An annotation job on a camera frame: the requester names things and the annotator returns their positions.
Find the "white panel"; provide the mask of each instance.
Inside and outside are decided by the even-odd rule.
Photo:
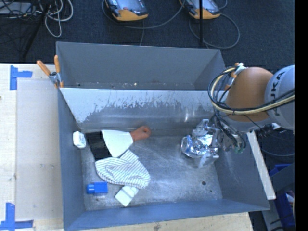
[[[57,103],[49,79],[18,79],[16,220],[62,217]]]

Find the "handheld device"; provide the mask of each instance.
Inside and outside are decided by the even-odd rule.
[[[149,15],[142,0],[105,0],[105,3],[119,22],[139,21]]]
[[[180,4],[188,11],[194,19],[200,19],[199,0],[179,0]],[[219,7],[213,0],[202,0],[202,18],[213,19],[220,16]]]

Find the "white plastic piece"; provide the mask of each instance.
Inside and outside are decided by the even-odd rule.
[[[133,197],[138,193],[139,189],[136,187],[124,186],[115,195],[115,199],[119,201],[124,207],[128,206]]]
[[[85,135],[79,131],[73,133],[73,142],[76,147],[83,149],[86,147]]]
[[[129,132],[102,130],[102,134],[112,157],[121,156],[134,142]]]

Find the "orange handle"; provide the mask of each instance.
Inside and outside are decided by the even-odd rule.
[[[50,70],[47,68],[47,66],[40,60],[37,61],[37,65],[43,70],[43,72],[49,76],[51,74]]]
[[[55,55],[54,58],[54,66],[56,67],[56,72],[59,73],[60,72],[60,63],[59,63],[59,57],[58,55]],[[60,87],[63,87],[64,83],[63,80],[60,82]]]
[[[54,59],[54,65],[56,67],[56,72],[59,73],[60,72],[59,58],[57,55],[55,55],[53,59]]]
[[[133,138],[133,141],[136,142],[150,137],[151,133],[151,129],[148,126],[141,126],[140,128],[130,132],[130,135]]]

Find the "blue plastic block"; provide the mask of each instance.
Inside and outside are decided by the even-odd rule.
[[[33,220],[15,222],[15,205],[6,203],[5,221],[0,223],[0,230],[26,229],[32,228]]]
[[[87,185],[88,194],[104,194],[108,193],[108,185],[106,181],[94,182]]]
[[[17,89],[17,78],[31,78],[32,72],[31,71],[21,71],[18,72],[18,68],[11,65],[11,79],[10,79],[10,90]]]

